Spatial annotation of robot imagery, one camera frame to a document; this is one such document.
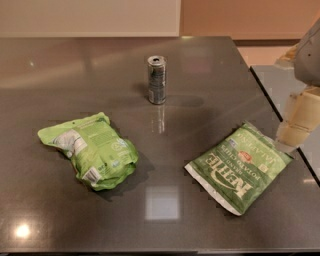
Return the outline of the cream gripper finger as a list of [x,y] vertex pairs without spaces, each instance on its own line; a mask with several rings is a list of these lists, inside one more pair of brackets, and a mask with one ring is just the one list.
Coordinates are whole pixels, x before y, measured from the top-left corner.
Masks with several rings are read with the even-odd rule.
[[291,93],[279,125],[276,141],[297,148],[320,125],[320,87],[307,86]]

